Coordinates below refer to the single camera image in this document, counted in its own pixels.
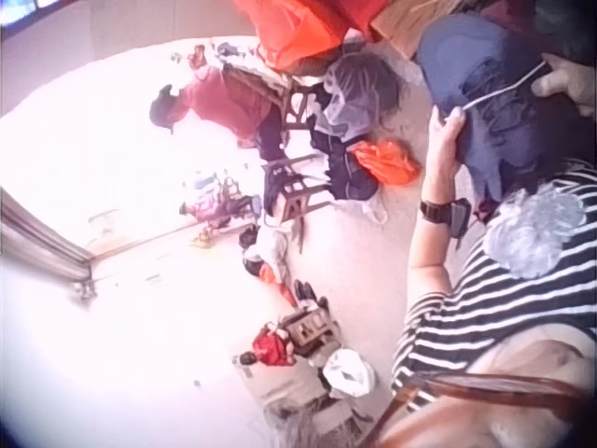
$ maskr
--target window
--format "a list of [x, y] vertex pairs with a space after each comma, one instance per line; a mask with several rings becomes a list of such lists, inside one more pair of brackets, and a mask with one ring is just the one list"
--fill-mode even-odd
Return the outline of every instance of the window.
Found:
[[0, 25], [2, 37], [26, 28], [48, 14], [73, 3], [75, 0], [2, 0]]

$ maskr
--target jeans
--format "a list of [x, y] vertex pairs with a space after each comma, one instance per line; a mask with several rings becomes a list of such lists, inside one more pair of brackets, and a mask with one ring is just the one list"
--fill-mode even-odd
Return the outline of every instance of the jeans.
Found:
[[257, 149], [264, 161], [278, 161], [286, 157], [282, 149], [282, 111], [271, 105], [270, 112], [257, 128]]

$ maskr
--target white strap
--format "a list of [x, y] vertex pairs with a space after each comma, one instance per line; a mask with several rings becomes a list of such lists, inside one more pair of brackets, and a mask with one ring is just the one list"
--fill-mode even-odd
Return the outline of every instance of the white strap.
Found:
[[494, 96], [497, 96], [497, 95], [500, 95], [500, 94], [505, 93], [507, 91], [511, 91], [512, 89], [518, 88], [522, 83], [524, 83], [524, 81], [526, 81], [532, 75], [534, 75], [536, 72], [538, 72], [545, 64], [546, 64], [546, 62], [543, 61], [541, 64], [539, 64], [537, 67], [535, 67], [529, 73], [527, 73], [524, 77], [522, 77], [521, 79], [519, 79], [519, 81], [516, 82], [515, 84], [512, 84], [511, 86], [506, 87], [505, 89], [502, 89], [502, 90], [499, 90], [499, 91], [494, 91], [492, 93], [488, 93], [485, 96], [481, 96], [480, 98], [477, 98], [475, 101], [471, 101], [470, 103], [468, 103], [467, 105], [465, 105], [463, 107], [463, 110], [470, 109], [473, 105], [478, 105], [479, 103], [481, 103], [481, 102], [483, 102], [485, 100], [489, 100], [490, 98], [493, 98]]

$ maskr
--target black cap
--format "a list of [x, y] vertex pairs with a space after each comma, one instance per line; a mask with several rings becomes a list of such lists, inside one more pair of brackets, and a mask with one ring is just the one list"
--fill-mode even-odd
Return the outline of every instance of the black cap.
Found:
[[172, 85], [169, 84], [160, 90], [158, 98], [149, 107], [149, 119], [155, 126], [174, 133], [174, 124], [169, 120], [169, 115], [176, 103], [176, 97], [170, 93], [171, 89]]

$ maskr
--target window frame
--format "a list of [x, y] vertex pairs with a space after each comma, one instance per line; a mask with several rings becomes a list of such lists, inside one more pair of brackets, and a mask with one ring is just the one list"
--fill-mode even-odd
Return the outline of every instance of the window frame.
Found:
[[18, 21], [1, 26], [0, 41], [4, 42], [5, 40], [10, 39], [12, 36], [17, 35], [21, 31], [29, 28], [34, 23], [37, 23], [45, 19], [47, 16], [63, 9], [64, 7], [72, 5], [76, 1], [78, 0], [59, 0], [56, 3], [47, 7], [39, 7], [39, 5], [37, 4], [37, 0], [34, 0], [35, 11], [29, 13], [22, 19], [19, 19]]

